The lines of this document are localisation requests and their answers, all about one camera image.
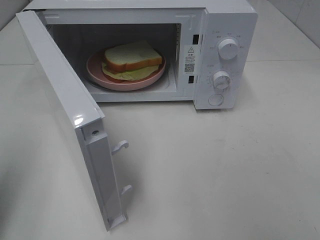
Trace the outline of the lower white timer knob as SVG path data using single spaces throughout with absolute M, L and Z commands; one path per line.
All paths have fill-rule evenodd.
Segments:
M 213 75 L 213 86 L 218 90 L 227 89 L 230 83 L 231 78 L 226 71 L 218 71 Z

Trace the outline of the upper white power knob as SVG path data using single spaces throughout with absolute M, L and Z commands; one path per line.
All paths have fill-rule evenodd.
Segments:
M 217 44 L 217 51 L 223 60 L 231 60 L 238 54 L 239 42 L 234 37 L 225 37 Z

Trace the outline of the white warning label sticker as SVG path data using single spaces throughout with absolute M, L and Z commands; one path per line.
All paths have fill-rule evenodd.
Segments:
M 184 73 L 185 74 L 193 74 L 196 69 L 196 48 L 192 45 L 184 46 Z

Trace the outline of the pink round plate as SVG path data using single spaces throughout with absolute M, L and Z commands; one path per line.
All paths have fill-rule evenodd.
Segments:
M 140 80 L 129 81 L 112 78 L 103 72 L 103 53 L 104 49 L 91 55 L 86 62 L 86 69 L 89 79 L 95 84 L 114 91 L 127 92 L 140 90 L 157 82 L 165 72 L 167 60 L 158 50 L 157 52 L 162 57 L 162 64 L 158 70 Z

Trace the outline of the round white door button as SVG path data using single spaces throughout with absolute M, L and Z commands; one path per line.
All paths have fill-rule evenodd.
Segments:
M 221 94 L 213 94 L 208 99 L 208 103 L 211 106 L 220 106 L 223 102 L 224 102 L 224 96 Z

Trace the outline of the white microwave oven body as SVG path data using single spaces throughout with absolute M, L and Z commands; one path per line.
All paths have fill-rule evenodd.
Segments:
M 258 15 L 245 0 L 34 0 L 34 11 L 98 103 L 192 101 L 198 110 L 234 106 Z M 219 56 L 218 43 L 238 40 L 235 58 Z M 100 88 L 88 79 L 88 58 L 102 49 L 147 41 L 166 58 L 167 87 L 135 91 Z M 195 72 L 184 73 L 184 47 L 195 47 Z M 230 85 L 216 89 L 213 75 L 225 71 Z M 223 95 L 220 106 L 209 97 Z

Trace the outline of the glass microwave turntable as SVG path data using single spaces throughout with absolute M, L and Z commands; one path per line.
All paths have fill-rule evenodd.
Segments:
M 99 86 L 99 85 L 97 85 L 96 83 L 94 83 L 93 81 L 91 81 L 90 78 L 89 78 L 88 72 L 87 72 L 87 75 L 88 75 L 88 80 L 89 80 L 93 85 L 96 85 L 97 87 L 100 87 L 100 88 L 103 88 L 103 89 L 107 89 L 107 88 L 104 88 L 104 87 L 102 87 L 102 86 Z M 167 87 L 168 85 L 169 85 L 169 82 L 168 82 L 168 80 L 167 80 L 166 70 L 164 70 L 164 74 L 162 75 L 162 77 L 161 77 L 158 81 L 156 81 L 155 83 L 153 83 L 152 85 L 150 85 L 150 86 L 148 86 L 148 87 L 145 87 L 145 88 L 142 88 L 142 89 L 138 89 L 138 90 L 144 90 L 144 89 L 147 89 L 147 88 L 149 88 L 149 87 L 152 88 L 153 86 L 155 86 L 156 88 L 157 88 L 158 86 L 160 86 L 160 87 L 162 87 L 162 86 Z

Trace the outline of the toast sandwich with lettuce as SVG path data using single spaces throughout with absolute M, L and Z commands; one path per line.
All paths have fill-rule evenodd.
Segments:
M 162 64 L 163 57 L 144 40 L 106 49 L 101 67 L 106 76 L 115 80 L 140 81 Z

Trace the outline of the white microwave door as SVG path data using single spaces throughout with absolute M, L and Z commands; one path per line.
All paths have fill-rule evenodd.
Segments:
M 128 148 L 127 140 L 111 146 L 104 113 L 64 57 L 39 15 L 32 10 L 16 14 L 45 95 L 71 157 L 85 164 L 107 231 L 128 216 L 122 197 L 131 185 L 118 187 L 113 155 Z

